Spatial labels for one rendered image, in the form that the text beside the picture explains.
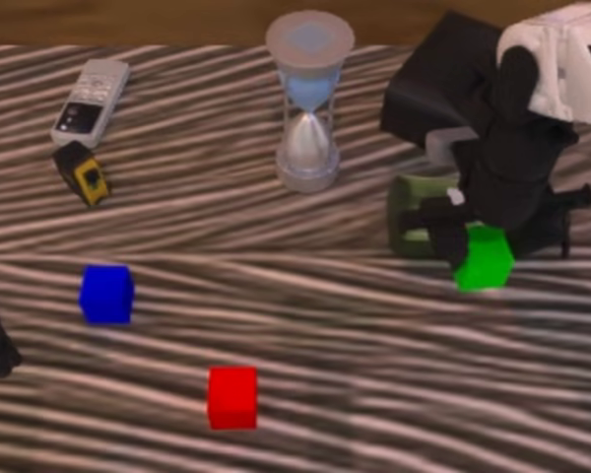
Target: striped fabric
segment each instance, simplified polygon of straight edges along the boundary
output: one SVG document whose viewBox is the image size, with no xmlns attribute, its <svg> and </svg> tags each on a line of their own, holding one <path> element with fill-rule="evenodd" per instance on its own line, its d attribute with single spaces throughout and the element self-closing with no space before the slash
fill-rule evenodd
<svg viewBox="0 0 591 473">
<path fill-rule="evenodd" d="M 274 173 L 282 98 L 263 48 L 0 46 L 0 316 L 25 364 L 0 380 L 0 473 L 591 472 L 591 210 L 573 256 L 462 295 L 386 247 L 398 172 L 443 175 L 377 129 L 409 49 L 358 49 L 337 93 L 341 178 Z M 83 63 L 133 75 L 85 209 L 48 130 Z M 591 183 L 591 127 L 558 189 Z M 84 265 L 120 262 L 128 327 L 87 326 Z M 259 428 L 211 432 L 208 367 L 259 371 Z"/>
</svg>

